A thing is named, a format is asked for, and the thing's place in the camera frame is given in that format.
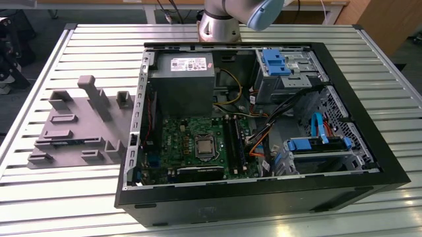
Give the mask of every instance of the green motherboard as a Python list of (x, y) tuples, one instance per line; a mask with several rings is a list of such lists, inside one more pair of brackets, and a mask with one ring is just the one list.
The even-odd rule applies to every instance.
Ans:
[[(242, 142), (250, 136), (248, 120), (235, 117)], [(258, 177), (258, 164), (248, 152), (243, 149), (242, 157), (246, 159), (239, 171), (231, 170), (236, 157), (228, 155), (227, 129), (224, 129), (224, 118), (168, 118), (161, 127), (161, 150), (155, 168), (149, 169), (149, 179), (153, 184), (172, 183), (171, 175), (180, 167), (219, 166), (224, 168), (223, 179), (240, 179)]]

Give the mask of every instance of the power supply label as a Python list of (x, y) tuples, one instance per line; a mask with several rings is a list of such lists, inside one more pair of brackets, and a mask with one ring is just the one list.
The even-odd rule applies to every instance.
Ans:
[(171, 60), (171, 71), (206, 71), (206, 58), (173, 58)]

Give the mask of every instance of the motherboard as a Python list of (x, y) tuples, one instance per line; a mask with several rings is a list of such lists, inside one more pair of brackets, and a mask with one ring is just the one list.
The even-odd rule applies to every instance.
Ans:
[(148, 183), (168, 184), (258, 177), (258, 163), (244, 149), (246, 117), (168, 118), (160, 152), (148, 153)]

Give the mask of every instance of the desk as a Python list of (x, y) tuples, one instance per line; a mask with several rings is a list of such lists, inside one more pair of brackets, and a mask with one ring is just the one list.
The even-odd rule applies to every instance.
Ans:
[[(167, 0), (160, 1), (164, 9), (173, 9)], [(350, 0), (323, 0), (327, 11), (327, 25), (334, 25), (343, 6)], [(204, 9), (204, 0), (176, 0), (179, 9), (200, 10)], [(283, 8), (283, 11), (296, 11), (298, 2), (294, 1)], [(16, 4), (0, 4), (1, 8), (8, 9), (141, 9), (145, 11), (147, 23), (156, 23), (155, 10), (160, 10), (156, 0), (37, 0), (35, 7), (25, 7)], [(319, 0), (302, 0), (302, 11), (323, 11)]]
[(80, 75), (107, 95), (135, 93), (145, 42), (198, 41), (196, 25), (79, 25), (64, 30), (0, 147), (0, 235), (40, 237), (148, 235), (364, 236), (422, 235), (422, 98), (364, 31), (351, 26), (240, 27), (246, 41), (324, 42), (411, 183), (336, 212), (145, 229), (113, 208), (119, 165), (31, 170), (25, 167), (53, 89), (87, 96)]

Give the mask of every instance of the cpu socket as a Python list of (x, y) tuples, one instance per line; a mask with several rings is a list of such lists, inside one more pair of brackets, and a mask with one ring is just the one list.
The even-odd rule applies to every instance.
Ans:
[(204, 162), (215, 158), (215, 139), (211, 134), (195, 136), (195, 157)]

